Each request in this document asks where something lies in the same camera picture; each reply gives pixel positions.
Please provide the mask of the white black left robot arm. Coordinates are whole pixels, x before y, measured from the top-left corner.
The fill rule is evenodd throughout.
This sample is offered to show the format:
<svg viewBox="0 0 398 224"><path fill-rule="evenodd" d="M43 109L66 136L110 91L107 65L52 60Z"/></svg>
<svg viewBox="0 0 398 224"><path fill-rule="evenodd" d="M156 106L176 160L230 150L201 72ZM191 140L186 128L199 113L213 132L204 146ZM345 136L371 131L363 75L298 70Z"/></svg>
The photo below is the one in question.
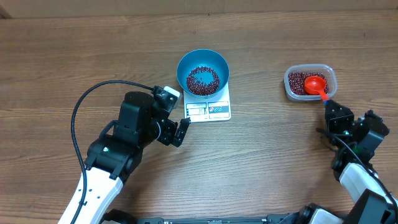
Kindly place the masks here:
<svg viewBox="0 0 398 224"><path fill-rule="evenodd" d="M181 99L171 87L157 87L151 94L126 93L119 118L111 121L88 148L86 173L60 218L60 223L137 223L132 215L108 210L130 174L141 163L146 146L157 140L179 147L190 119L168 119Z"/></svg>

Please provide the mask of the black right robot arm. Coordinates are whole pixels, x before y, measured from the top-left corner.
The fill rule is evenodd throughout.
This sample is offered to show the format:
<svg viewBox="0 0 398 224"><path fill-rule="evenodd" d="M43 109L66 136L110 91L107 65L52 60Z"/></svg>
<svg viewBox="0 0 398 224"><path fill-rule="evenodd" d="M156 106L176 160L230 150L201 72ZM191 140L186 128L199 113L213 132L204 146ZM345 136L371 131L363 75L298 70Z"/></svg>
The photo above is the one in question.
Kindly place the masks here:
<svg viewBox="0 0 398 224"><path fill-rule="evenodd" d="M310 204L292 218L292 223L397 223L397 199L388 191L370 160L389 134L383 119L367 111L355 118L353 112L328 100L325 105L325 128L317 132L336 147L331 169L335 179L347 190L354 206L339 217L327 209Z"/></svg>

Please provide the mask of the red scoop blue handle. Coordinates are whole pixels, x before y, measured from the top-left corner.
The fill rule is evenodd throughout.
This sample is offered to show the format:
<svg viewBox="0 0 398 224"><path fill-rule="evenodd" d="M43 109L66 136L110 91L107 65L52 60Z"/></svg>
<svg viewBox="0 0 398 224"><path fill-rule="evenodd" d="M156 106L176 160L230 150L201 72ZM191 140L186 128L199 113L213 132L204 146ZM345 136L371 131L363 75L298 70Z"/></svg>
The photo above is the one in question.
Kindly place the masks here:
<svg viewBox="0 0 398 224"><path fill-rule="evenodd" d="M324 104L329 100L325 93L326 80L318 76L307 77L304 81L304 90L310 95L320 95Z"/></svg>

